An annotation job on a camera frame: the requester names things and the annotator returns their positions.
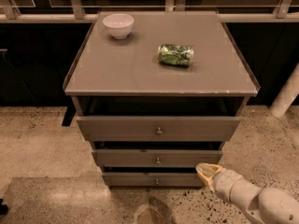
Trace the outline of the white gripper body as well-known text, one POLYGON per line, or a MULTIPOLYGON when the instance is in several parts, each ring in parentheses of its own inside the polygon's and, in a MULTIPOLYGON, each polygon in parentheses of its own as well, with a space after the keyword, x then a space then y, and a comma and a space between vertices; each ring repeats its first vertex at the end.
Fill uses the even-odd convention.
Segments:
POLYGON ((262 190, 233 170, 216 174, 213 187, 218 198, 237 207, 249 207, 262 190))

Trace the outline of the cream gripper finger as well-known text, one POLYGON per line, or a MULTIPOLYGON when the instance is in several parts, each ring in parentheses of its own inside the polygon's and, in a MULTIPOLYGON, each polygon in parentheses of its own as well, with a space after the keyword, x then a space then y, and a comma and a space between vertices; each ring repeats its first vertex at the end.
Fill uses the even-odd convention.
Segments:
POLYGON ((202 182, 211 190, 214 191, 214 187, 213 187, 213 177, 215 175, 215 171, 210 168, 203 168, 200 166, 196 167, 196 172, 199 175, 200 179, 202 180, 202 182))
POLYGON ((215 175, 223 170, 224 168, 218 164, 198 163, 196 165, 196 171, 201 175, 215 175))

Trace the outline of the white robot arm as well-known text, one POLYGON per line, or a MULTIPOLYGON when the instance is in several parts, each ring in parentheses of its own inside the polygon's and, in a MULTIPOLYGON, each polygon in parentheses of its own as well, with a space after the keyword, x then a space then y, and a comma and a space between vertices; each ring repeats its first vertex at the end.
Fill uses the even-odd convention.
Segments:
POLYGON ((196 172, 218 198, 236 206, 251 224, 299 224, 299 202, 277 188, 260 188, 236 171, 198 163, 196 172))

